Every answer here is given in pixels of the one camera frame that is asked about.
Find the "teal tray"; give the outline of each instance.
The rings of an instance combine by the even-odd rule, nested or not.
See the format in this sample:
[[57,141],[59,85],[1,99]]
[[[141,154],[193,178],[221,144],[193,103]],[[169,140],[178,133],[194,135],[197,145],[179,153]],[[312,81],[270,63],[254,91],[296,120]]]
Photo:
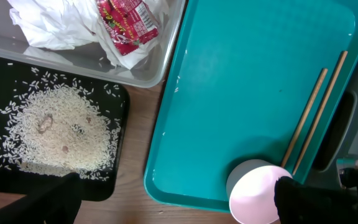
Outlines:
[[280,165],[322,68],[328,74],[285,167],[292,172],[340,53],[346,61],[294,178],[304,182],[358,60],[358,0],[189,0],[147,163],[162,203],[228,212],[236,165]]

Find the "black tray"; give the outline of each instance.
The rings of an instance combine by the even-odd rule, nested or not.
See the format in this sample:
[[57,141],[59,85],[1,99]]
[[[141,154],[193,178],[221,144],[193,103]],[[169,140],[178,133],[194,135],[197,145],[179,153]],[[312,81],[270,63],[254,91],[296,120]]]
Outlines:
[[[38,76],[32,72],[32,67],[39,69],[39,72],[37,72]],[[121,126],[121,132],[119,133],[114,167],[112,170],[106,173],[106,175],[109,176],[109,179],[107,181],[82,179],[81,185],[78,186],[81,192],[82,200],[106,200],[113,193],[116,183],[119,157],[121,155],[122,149],[122,140],[124,138],[130,105],[128,92],[122,85],[117,83],[98,80],[95,78],[88,78],[71,73],[63,73],[57,70],[37,67],[27,63],[15,62],[5,58],[0,58],[0,108],[3,110],[11,100],[15,101],[17,105],[19,105],[20,100],[18,98],[13,98],[13,96],[28,92],[29,86],[23,84],[23,81],[29,84],[34,80],[41,81],[41,78],[43,75],[45,75],[46,71],[51,73],[51,77],[55,73],[59,74],[58,81],[56,81],[55,84],[62,84],[64,82],[71,86],[72,80],[76,78],[77,82],[78,80],[81,80],[80,84],[82,87],[85,87],[88,90],[94,88],[94,92],[90,95],[87,95],[86,97],[88,99],[92,99],[95,103],[98,102],[101,114],[111,120],[110,129],[116,128],[114,119],[120,118],[120,121],[118,122]],[[65,74],[67,79],[64,80],[60,74]],[[117,97],[113,97],[112,95],[108,95],[106,93],[104,86],[107,83],[109,84],[108,88]],[[114,85],[118,85],[119,89],[116,90],[113,88]],[[4,129],[4,127],[7,126],[8,120],[9,117],[6,116],[6,114],[0,113],[0,136],[8,135],[8,132]],[[31,190],[37,189],[46,183],[59,178],[51,175],[47,176],[21,172],[16,167],[13,168],[13,166],[11,166],[11,168],[11,171],[0,168],[0,192],[27,194]]]

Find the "white rice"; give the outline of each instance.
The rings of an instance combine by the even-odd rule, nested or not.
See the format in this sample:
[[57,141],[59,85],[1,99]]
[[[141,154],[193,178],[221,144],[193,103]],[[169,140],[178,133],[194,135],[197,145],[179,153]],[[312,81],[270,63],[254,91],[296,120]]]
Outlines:
[[[119,120],[115,119],[117,128],[110,131],[110,120],[98,115],[98,106],[81,97],[79,89],[54,87],[33,91],[20,106],[13,102],[5,111],[0,109],[10,116],[5,127],[9,136],[4,136],[0,157],[23,172],[56,176],[77,172],[83,179],[107,180],[99,172],[114,165]],[[39,126],[49,114],[52,127],[41,134]]]

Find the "barcode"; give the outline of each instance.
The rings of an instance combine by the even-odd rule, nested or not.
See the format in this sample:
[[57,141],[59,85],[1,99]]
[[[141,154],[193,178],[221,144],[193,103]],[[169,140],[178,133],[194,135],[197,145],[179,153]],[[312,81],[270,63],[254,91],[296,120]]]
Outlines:
[[144,26],[146,26],[147,31],[154,29],[153,21],[150,19],[149,12],[144,3],[141,2],[135,9],[142,19]]

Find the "pair of chopsticks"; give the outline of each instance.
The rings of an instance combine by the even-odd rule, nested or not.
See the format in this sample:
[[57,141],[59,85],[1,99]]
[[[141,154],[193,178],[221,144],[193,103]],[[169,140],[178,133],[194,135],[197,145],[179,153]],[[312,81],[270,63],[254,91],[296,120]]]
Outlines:
[[[318,111],[317,111],[317,115],[314,117],[313,123],[312,123],[312,125],[311,125],[311,129],[310,129],[310,131],[309,131],[309,133],[308,133],[308,135],[307,135],[307,137],[306,137],[305,143],[304,143],[303,146],[302,146],[301,154],[300,154],[300,156],[299,156],[299,158],[298,158],[298,160],[297,160],[297,162],[296,162],[296,165],[295,165],[295,168],[294,168],[294,170],[293,170],[293,172],[292,172],[292,175],[295,175],[295,174],[296,174],[296,171],[298,170],[299,165],[301,164],[302,158],[303,158],[303,156],[305,155],[305,152],[306,152],[306,150],[307,150],[307,148],[308,148],[308,146],[309,146],[309,143],[310,143],[310,141],[311,141],[311,138],[313,137],[314,131],[315,131],[316,128],[317,128],[317,124],[318,124],[318,122],[319,122],[319,120],[320,120],[320,118],[321,118],[321,115],[322,115],[322,113],[323,113],[323,111],[324,111],[324,108],[325,108],[325,106],[326,106],[326,104],[327,104],[328,98],[329,98],[329,96],[330,96],[330,94],[331,94],[331,92],[332,92],[332,90],[333,90],[333,88],[334,88],[336,79],[337,79],[337,77],[338,77],[338,75],[339,75],[339,72],[341,71],[341,68],[342,68],[343,63],[344,63],[345,58],[346,58],[346,55],[347,55],[347,51],[343,51],[343,52],[341,53],[341,56],[339,57],[339,61],[338,61],[338,63],[336,64],[336,68],[335,68],[335,71],[334,71],[334,75],[333,75],[333,77],[331,78],[331,81],[330,81],[329,84],[328,84],[328,88],[326,89],[326,91],[325,91],[325,93],[324,93],[323,100],[322,100],[322,102],[321,102],[320,105],[319,105],[319,108],[318,108]],[[322,69],[322,71],[321,71],[321,73],[320,73],[320,76],[319,76],[319,78],[317,79],[317,83],[316,83],[316,85],[315,85],[314,88],[313,88],[313,91],[312,91],[311,96],[310,96],[310,98],[309,98],[309,100],[308,100],[308,103],[307,103],[307,105],[306,105],[306,108],[305,108],[305,110],[303,111],[303,114],[302,114],[302,116],[301,116],[300,122],[298,123],[298,126],[297,126],[296,129],[295,129],[295,133],[294,133],[294,135],[293,135],[293,137],[292,137],[292,139],[291,139],[290,145],[288,146],[288,149],[287,149],[287,151],[286,151],[286,153],[285,153],[285,155],[284,155],[284,159],[283,159],[283,161],[282,161],[282,163],[281,163],[281,167],[284,167],[284,166],[285,166],[285,164],[286,164],[287,161],[288,161],[288,158],[289,158],[290,155],[291,155],[291,152],[292,152],[292,150],[293,150],[293,148],[294,148],[294,146],[295,146],[296,141],[297,141],[298,138],[299,138],[299,135],[300,135],[300,133],[301,133],[301,130],[302,130],[302,128],[303,128],[303,125],[305,124],[305,121],[306,121],[306,119],[307,119],[307,117],[308,117],[308,115],[309,115],[309,112],[310,112],[310,109],[311,109],[311,107],[312,107],[312,105],[313,105],[313,103],[314,103],[314,100],[316,99],[316,96],[317,96],[317,94],[318,94],[318,92],[319,92],[319,89],[320,89],[321,85],[323,84],[323,81],[324,81],[324,78],[325,78],[325,76],[326,76],[326,74],[327,74],[327,71],[328,71],[327,68]]]

